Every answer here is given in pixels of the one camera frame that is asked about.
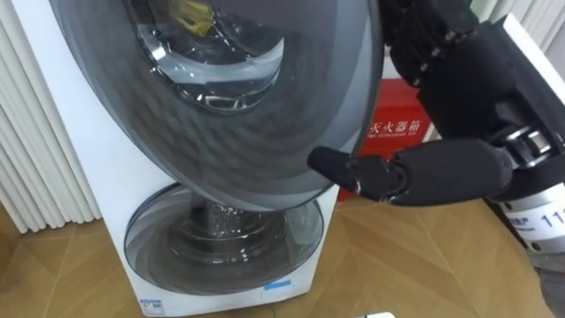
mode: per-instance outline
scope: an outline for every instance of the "robotic finger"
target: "robotic finger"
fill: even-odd
[[[308,164],[359,196],[415,207],[495,196],[508,187],[514,166],[506,150],[476,139],[428,142],[390,161],[315,148]]]

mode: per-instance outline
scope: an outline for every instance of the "white radiator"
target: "white radiator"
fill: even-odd
[[[7,0],[0,0],[0,201],[22,233],[101,218]]]

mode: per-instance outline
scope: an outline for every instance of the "label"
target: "label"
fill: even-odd
[[[283,280],[263,286],[261,298],[268,301],[288,299],[294,295],[294,284],[291,280]]]
[[[144,315],[165,315],[165,308],[160,300],[141,299],[139,303]]]
[[[521,212],[506,213],[506,217],[525,240],[538,241],[565,236],[563,199]]]

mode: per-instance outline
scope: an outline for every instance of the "blue sticker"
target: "blue sticker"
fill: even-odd
[[[273,289],[277,289],[277,288],[283,288],[286,286],[290,286],[292,285],[292,281],[291,280],[285,280],[285,281],[281,281],[281,282],[274,282],[271,284],[266,284],[263,286],[263,289],[265,291],[269,291],[269,290],[273,290]]]

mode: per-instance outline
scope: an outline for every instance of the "wooden floor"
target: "wooden floor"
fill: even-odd
[[[142,317],[103,223],[25,235],[0,316]],[[312,290],[201,318],[553,317],[523,249],[481,201],[441,208],[339,204]]]

